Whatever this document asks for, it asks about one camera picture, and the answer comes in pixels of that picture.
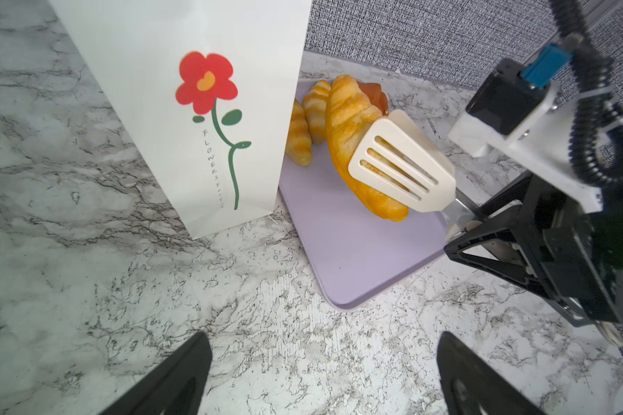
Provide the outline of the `golden croissant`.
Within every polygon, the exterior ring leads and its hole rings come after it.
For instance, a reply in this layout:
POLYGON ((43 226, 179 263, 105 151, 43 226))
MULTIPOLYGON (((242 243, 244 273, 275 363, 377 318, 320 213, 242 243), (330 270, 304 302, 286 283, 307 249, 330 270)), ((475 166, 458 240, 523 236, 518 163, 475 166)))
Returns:
POLYGON ((355 78, 342 74, 332 82, 325 111, 326 136, 331 159, 344 183, 372 214, 394 222, 408 217, 407 206, 352 178, 349 163, 370 126, 382 117, 355 78))

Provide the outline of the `small golden bread roll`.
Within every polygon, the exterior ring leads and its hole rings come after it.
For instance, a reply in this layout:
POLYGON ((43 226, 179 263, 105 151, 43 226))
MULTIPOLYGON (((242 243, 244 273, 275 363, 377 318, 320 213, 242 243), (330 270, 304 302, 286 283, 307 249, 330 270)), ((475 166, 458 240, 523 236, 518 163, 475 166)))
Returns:
POLYGON ((326 140, 325 111, 331 91, 328 81, 318 81, 303 98, 302 107, 305 110, 311 141, 320 145, 326 140))

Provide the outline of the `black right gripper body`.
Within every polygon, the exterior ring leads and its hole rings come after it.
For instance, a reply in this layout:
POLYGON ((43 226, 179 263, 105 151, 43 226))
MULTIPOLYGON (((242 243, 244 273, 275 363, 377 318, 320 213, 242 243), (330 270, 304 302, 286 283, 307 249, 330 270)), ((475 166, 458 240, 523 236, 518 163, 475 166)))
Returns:
POLYGON ((555 294, 575 299, 592 320, 623 323, 623 188, 587 214, 572 198, 533 176, 523 209, 542 238, 539 260, 555 294))

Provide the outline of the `striped croissant far left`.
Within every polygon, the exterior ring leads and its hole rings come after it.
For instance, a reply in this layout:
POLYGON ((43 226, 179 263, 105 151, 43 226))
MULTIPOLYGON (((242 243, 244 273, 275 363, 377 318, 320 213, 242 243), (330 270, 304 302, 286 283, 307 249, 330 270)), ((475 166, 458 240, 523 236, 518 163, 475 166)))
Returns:
POLYGON ((296 164, 309 166, 313 162, 312 138, 301 103, 294 101, 291 122, 288 129, 285 153, 296 164))

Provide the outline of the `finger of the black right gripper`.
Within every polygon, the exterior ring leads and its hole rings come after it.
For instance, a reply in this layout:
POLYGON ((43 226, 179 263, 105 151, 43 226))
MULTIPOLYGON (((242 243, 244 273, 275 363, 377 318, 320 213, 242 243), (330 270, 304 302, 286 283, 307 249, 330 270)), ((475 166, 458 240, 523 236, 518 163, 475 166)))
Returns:
POLYGON ((562 296, 549 273, 543 268, 545 257, 516 251, 520 264, 479 257, 466 252, 448 252, 448 258, 464 266, 484 271, 522 288, 544 300, 562 303, 562 296))
POLYGON ((444 254, 450 259, 470 255, 476 247, 486 249, 486 259, 524 259, 522 247, 512 228, 516 225, 521 204, 510 204, 493 214, 479 207, 451 204, 443 214, 448 219, 448 234, 444 254))

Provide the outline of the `white steel food tongs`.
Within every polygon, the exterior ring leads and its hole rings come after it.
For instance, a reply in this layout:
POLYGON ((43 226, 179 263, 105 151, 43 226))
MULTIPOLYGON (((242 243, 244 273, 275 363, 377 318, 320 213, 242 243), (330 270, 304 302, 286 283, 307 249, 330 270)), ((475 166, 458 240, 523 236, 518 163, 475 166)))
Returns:
POLYGON ((348 165, 352 178, 419 213, 442 212, 451 235, 480 221, 455 167, 402 110, 375 121, 348 165))

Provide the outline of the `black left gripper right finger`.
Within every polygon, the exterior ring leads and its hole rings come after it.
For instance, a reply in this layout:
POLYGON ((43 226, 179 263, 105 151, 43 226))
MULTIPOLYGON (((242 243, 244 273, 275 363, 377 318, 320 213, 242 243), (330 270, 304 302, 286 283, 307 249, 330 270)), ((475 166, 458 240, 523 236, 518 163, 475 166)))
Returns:
POLYGON ((441 389, 450 414, 537 414, 524 397, 449 331, 437 349, 441 389))

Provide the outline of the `lilac plastic tray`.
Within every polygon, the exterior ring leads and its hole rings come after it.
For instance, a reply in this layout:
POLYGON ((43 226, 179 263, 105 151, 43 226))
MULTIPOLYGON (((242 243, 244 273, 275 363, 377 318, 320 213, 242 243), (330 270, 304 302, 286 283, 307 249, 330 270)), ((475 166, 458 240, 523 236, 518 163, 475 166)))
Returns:
POLYGON ((280 191, 330 304, 350 310, 438 258, 442 212, 409 209, 401 222, 368 211, 336 171, 328 142, 308 167, 286 159, 280 191))

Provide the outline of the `orange triangular pastry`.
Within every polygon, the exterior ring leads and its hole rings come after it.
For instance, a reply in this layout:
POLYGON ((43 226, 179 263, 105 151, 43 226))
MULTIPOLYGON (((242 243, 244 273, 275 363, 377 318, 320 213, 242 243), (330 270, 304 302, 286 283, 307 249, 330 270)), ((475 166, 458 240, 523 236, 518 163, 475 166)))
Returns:
POLYGON ((369 98, 370 103, 379 108, 383 116, 389 115, 389 102, 382 86, 378 83, 358 82, 360 90, 369 98))

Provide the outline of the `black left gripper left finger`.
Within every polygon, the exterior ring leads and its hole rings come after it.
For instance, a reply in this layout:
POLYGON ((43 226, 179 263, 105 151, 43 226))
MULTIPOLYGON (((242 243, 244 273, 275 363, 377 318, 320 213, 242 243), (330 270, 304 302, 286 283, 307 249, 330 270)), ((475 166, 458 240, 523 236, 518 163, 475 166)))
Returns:
POLYGON ((212 358, 209 338, 198 332, 102 413, 197 414, 212 358))

